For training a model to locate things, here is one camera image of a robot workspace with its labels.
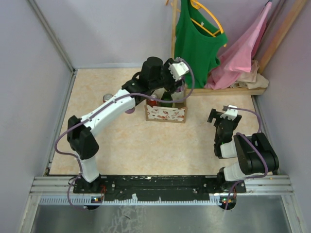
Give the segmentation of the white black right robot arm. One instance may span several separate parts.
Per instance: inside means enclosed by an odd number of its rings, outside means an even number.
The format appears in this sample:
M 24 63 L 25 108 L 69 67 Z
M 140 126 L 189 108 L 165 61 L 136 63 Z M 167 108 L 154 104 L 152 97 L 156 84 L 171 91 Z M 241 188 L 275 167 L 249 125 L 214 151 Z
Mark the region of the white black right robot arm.
M 211 109 L 207 122 L 213 120 L 215 130 L 214 154 L 219 159 L 236 158 L 230 166 L 223 167 L 217 174 L 217 182 L 223 191 L 234 191 L 238 182 L 249 178 L 261 178 L 279 169 L 279 159 L 266 135 L 261 132 L 261 118 L 257 116 L 259 129 L 256 133 L 246 136 L 234 133 L 242 116 L 240 109 L 229 105 L 222 112 Z

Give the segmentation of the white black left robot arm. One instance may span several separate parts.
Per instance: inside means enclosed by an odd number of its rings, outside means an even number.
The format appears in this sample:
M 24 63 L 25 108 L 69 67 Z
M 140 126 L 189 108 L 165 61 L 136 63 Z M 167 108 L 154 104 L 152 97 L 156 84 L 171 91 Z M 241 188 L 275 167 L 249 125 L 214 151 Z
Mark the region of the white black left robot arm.
M 182 78 L 189 68 L 181 59 L 163 62 L 158 57 L 149 57 L 141 71 L 135 73 L 121 89 L 100 107 L 80 118 L 68 120 L 67 141 L 78 157 L 82 178 L 93 183 L 99 178 L 95 155 L 99 150 L 96 136 L 113 120 L 135 108 L 156 90 L 164 88 L 170 94 L 182 85 Z

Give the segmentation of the pink shirt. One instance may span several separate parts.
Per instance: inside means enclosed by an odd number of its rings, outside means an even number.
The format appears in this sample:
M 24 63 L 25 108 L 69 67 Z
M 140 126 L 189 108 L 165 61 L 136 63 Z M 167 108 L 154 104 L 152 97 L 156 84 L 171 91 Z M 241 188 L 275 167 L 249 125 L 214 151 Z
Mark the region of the pink shirt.
M 272 2 L 268 1 L 255 22 L 220 56 L 220 65 L 210 72 L 205 88 L 230 88 L 242 72 L 251 71 L 252 61 L 265 32 L 271 8 Z

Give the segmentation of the patterned canvas tote bag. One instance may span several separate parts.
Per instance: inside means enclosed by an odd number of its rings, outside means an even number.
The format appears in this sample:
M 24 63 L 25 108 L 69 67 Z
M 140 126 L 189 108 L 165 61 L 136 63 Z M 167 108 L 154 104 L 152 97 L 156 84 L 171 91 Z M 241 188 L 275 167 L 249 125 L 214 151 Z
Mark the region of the patterned canvas tote bag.
M 151 107 L 147 105 L 145 101 L 144 109 L 146 121 L 185 123 L 188 111 L 187 101 L 181 101 L 185 96 L 185 90 L 180 93 L 174 92 L 172 98 L 178 102 L 173 103 L 172 108 L 161 107 L 160 102 L 158 102 L 158 106 Z

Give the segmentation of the purple can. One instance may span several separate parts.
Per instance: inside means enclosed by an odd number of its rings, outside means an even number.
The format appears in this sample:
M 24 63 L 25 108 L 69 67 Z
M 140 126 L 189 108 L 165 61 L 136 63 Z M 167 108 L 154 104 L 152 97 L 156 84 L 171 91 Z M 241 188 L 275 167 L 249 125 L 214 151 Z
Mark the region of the purple can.
M 133 108 L 131 108 L 131 109 L 128 109 L 128 110 L 126 110 L 125 112 L 126 112 L 127 114 L 132 114 L 134 111 L 135 111 L 135 107 L 133 107 Z
M 185 90 L 185 85 L 182 84 L 181 86 L 179 86 L 179 87 L 177 88 L 177 90 L 176 90 L 175 92 L 176 92 L 176 93 L 180 93 L 180 92 L 184 92 L 184 90 Z

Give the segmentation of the green tank top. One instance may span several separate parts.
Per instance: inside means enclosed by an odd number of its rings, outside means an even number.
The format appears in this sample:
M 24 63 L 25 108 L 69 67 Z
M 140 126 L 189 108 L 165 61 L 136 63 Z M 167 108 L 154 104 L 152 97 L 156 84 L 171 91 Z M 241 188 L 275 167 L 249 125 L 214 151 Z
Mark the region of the green tank top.
M 208 73 L 220 65 L 217 53 L 227 43 L 227 36 L 219 32 L 213 37 L 211 34 L 216 31 L 189 0 L 181 1 L 174 56 L 183 58 L 194 73 L 194 83 L 190 74 L 185 76 L 189 88 L 204 88 Z

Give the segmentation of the red can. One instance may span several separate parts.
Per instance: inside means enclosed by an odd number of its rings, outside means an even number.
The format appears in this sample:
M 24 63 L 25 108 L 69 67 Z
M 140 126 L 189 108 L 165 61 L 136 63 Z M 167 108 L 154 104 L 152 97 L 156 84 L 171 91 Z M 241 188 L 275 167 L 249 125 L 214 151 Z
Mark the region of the red can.
M 158 106 L 158 95 L 157 94 L 152 94 L 151 95 L 152 99 L 147 99 L 146 100 L 146 104 L 151 106 L 151 107 L 154 107 L 154 106 Z
M 110 94 L 110 93 L 105 94 L 105 95 L 103 96 L 103 103 L 106 103 L 106 102 L 111 101 L 112 98 L 113 98 L 113 95 L 112 95 L 112 94 Z

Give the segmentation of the aluminium rail frame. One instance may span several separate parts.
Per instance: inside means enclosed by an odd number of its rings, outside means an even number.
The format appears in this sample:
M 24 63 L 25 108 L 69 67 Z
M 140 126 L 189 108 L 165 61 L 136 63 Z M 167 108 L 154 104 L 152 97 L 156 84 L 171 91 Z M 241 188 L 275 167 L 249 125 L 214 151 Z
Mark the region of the aluminium rail frame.
M 205 95 L 187 99 L 185 123 L 146 121 L 145 102 L 133 114 L 112 121 L 95 117 L 100 149 L 80 169 L 62 138 L 46 172 L 34 178 L 33 204 L 45 205 L 26 219 L 22 232 L 86 233 L 304 233 L 294 189 L 280 170 L 243 183 L 217 180 L 236 158 L 214 155 L 214 119 L 227 105 L 242 116 L 243 134 L 257 130 L 260 107 L 246 95 Z

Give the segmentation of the green glass bottle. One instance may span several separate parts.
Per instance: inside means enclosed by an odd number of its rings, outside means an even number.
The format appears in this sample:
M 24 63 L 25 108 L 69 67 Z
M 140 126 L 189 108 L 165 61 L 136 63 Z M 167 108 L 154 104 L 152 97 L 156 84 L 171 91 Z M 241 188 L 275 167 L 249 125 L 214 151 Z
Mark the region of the green glass bottle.
M 172 95 L 168 92 L 168 91 L 164 91 L 162 97 L 161 97 L 161 100 L 163 101 L 172 101 L 173 98 L 172 98 Z M 173 107 L 173 103 L 168 103 L 168 102 L 161 102 L 160 103 L 160 106 L 161 107 L 167 107 L 167 108 L 172 108 Z

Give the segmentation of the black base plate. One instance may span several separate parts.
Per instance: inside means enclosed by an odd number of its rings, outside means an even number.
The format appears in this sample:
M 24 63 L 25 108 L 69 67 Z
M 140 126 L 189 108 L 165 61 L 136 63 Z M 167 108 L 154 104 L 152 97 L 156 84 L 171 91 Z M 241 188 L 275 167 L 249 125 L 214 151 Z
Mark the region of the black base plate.
M 221 175 L 102 175 L 91 183 L 78 178 L 73 192 L 103 195 L 105 201 L 129 200 L 133 194 L 139 201 L 194 201 L 209 200 L 210 194 L 226 193 L 233 184 Z

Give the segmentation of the wooden clothes rack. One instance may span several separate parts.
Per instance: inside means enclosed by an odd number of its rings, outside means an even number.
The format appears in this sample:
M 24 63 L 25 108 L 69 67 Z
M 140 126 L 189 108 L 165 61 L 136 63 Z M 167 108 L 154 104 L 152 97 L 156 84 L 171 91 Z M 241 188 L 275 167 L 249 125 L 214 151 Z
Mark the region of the wooden clothes rack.
M 267 65 L 269 64 L 270 60 L 272 59 L 273 55 L 277 51 L 279 45 L 281 44 L 282 40 L 285 38 L 287 32 L 299 16 L 302 9 L 305 7 L 306 3 L 308 3 L 307 0 L 296 0 L 293 2 L 289 12 L 285 16 L 282 24 L 279 26 L 277 32 L 275 33 L 273 39 L 271 40 L 268 48 L 266 49 L 265 53 L 263 54 L 262 58 L 259 61 L 259 73 L 262 73 Z M 180 10 L 177 7 L 177 1 L 176 0 L 168 0 L 166 1 L 165 5 L 171 5 L 172 6 L 172 39 L 171 39 L 171 55 L 174 55 L 175 50 L 175 27 L 176 27 L 176 16 L 177 13 L 180 12 Z M 214 36 L 218 32 L 223 33 L 223 27 L 221 26 L 218 19 L 214 16 L 214 14 L 206 8 L 203 4 L 201 4 L 199 1 L 194 0 L 192 2 L 192 6 L 195 9 L 204 9 L 211 18 L 215 21 L 217 24 L 217 31 L 214 33 L 210 33 L 210 35 Z M 194 89 L 193 91 L 190 91 L 189 89 L 186 89 L 186 93 L 193 94 L 197 96 L 225 96 L 225 95 L 253 95 L 258 96 L 262 95 L 266 91 L 265 88 L 255 88 L 255 89 L 248 89 L 248 88 L 227 88 L 227 89 L 207 89 L 207 88 L 201 88 L 201 89 Z

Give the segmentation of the beige cloth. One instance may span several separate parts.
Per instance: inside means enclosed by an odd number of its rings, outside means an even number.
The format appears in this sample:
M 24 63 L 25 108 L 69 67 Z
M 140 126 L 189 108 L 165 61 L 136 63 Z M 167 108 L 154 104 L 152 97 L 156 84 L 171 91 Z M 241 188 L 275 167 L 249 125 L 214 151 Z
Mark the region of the beige cloth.
M 258 73 L 259 63 L 256 60 L 252 61 L 251 71 L 242 72 L 240 77 L 230 86 L 230 88 L 267 88 L 269 81 Z

